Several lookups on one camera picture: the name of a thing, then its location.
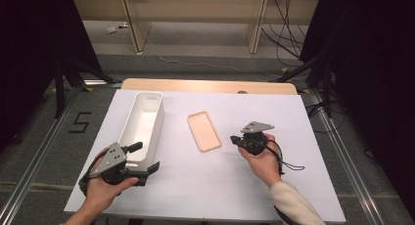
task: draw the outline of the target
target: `table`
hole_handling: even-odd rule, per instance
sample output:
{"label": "table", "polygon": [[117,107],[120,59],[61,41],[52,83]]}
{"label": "table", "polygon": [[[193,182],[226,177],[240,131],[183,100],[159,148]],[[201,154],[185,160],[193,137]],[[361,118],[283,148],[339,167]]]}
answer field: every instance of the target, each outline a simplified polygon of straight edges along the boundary
{"label": "table", "polygon": [[[123,192],[104,213],[145,219],[280,220],[266,186],[254,177],[229,140],[256,120],[275,123],[276,128],[267,132],[276,136],[284,160],[306,168],[283,168],[283,178],[298,187],[324,220],[345,222],[302,101],[292,84],[127,79],[115,93],[83,171],[108,142],[120,136],[129,107],[141,92],[136,89],[163,95],[164,120],[155,154],[161,168],[149,178],[146,187]],[[249,94],[235,94],[241,90]],[[209,112],[222,139],[220,148],[207,153],[199,151],[187,124],[187,115],[200,110]],[[75,187],[65,211],[76,211],[83,199]]]}

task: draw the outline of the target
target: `person's right hand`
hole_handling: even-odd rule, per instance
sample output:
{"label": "person's right hand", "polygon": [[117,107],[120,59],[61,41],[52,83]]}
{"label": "person's right hand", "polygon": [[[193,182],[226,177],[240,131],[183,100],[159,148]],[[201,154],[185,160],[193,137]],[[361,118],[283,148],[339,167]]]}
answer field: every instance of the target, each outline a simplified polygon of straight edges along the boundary
{"label": "person's right hand", "polygon": [[[275,141],[275,137],[270,134],[264,133],[268,140]],[[274,143],[268,142],[267,146],[274,150],[275,153],[278,153],[278,149]],[[261,179],[268,187],[271,187],[272,184],[280,182],[281,176],[278,172],[278,161],[277,158],[265,149],[262,153],[257,156],[254,156],[244,148],[238,148],[239,153],[244,157],[250,164],[251,170],[254,172],[256,177]]]}

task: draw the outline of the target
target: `white sleeve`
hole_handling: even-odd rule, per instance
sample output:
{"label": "white sleeve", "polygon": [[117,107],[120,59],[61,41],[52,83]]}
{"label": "white sleeve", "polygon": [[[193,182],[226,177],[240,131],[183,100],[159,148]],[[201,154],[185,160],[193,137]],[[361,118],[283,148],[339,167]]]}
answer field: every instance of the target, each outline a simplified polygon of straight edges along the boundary
{"label": "white sleeve", "polygon": [[284,181],[274,183],[269,187],[269,194],[281,218],[286,223],[325,224],[313,206],[293,185]]}

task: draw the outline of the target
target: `white tray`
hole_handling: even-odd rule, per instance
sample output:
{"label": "white tray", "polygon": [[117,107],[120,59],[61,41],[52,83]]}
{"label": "white tray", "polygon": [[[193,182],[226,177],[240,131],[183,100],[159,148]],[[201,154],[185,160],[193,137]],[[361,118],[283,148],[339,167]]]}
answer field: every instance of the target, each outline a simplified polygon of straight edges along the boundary
{"label": "white tray", "polygon": [[121,146],[143,143],[141,150],[127,154],[128,168],[147,170],[153,164],[163,116],[160,93],[137,94],[118,140]]}

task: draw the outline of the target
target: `gray carpet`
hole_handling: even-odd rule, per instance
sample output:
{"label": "gray carpet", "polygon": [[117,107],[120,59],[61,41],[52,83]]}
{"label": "gray carpet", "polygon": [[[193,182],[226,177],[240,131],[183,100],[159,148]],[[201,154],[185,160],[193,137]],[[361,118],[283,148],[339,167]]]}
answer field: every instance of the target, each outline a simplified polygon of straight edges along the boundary
{"label": "gray carpet", "polygon": [[[266,73],[282,75],[281,63],[274,59],[228,59],[228,58],[181,58],[166,57],[169,60],[180,60],[188,64],[200,63],[221,65],[226,67],[209,67],[203,65],[190,66],[178,63],[167,63],[159,57],[139,56],[99,56],[105,74],[116,78],[169,78],[169,79],[206,79],[206,80],[246,80],[268,81],[275,79]],[[283,61],[291,65],[299,65],[295,61]],[[82,74],[85,79],[96,79],[90,74]],[[304,79],[293,79],[298,88],[305,87]],[[18,145],[10,145],[0,155],[0,203],[11,195],[14,184],[19,182],[29,161],[35,154],[52,124],[55,115],[56,99],[52,91],[53,84],[45,92],[46,101],[39,102],[36,111],[22,131],[23,141]],[[80,170],[89,154],[95,137],[105,118],[108,106],[115,93],[114,88],[94,88],[91,92],[80,93],[65,120],[57,140],[45,159],[31,190],[13,224],[59,224],[69,215],[63,212],[75,185]],[[300,94],[304,106],[312,105],[309,94]],[[364,142],[360,139],[352,118],[342,110],[341,106],[333,108],[333,120],[339,127],[352,159],[361,173],[366,186],[375,199],[387,224],[414,224],[394,191],[381,166],[372,158],[363,154]],[[79,113],[90,113],[81,116],[81,121],[89,122],[83,133],[71,133],[81,130],[82,126],[74,125]],[[319,116],[310,118],[315,131],[324,131]],[[369,224],[360,202],[351,187],[346,172],[339,161],[327,133],[315,133],[321,153],[327,165],[333,185],[345,211],[348,224]],[[97,224],[106,224],[106,217],[101,217]],[[126,218],[108,218],[110,224],[127,224]]]}

